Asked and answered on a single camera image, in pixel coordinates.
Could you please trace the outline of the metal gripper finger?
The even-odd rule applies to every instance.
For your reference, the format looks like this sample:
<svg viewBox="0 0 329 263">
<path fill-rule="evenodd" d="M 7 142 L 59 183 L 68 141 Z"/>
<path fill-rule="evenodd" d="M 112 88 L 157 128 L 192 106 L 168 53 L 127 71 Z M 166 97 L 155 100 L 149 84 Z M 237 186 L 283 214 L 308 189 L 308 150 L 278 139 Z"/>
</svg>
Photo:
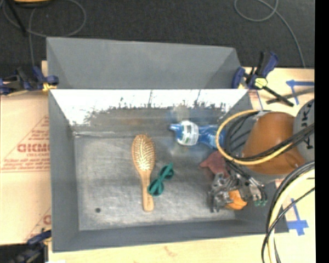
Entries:
<svg viewBox="0 0 329 263">
<path fill-rule="evenodd" d="M 211 184 L 213 192 L 228 191 L 231 187 L 232 177 L 223 173 L 217 173 Z"/>
<path fill-rule="evenodd" d="M 208 194 L 208 203 L 211 213 L 219 212 L 232 202 L 233 200 L 230 198 L 227 191 L 210 192 Z"/>
</svg>

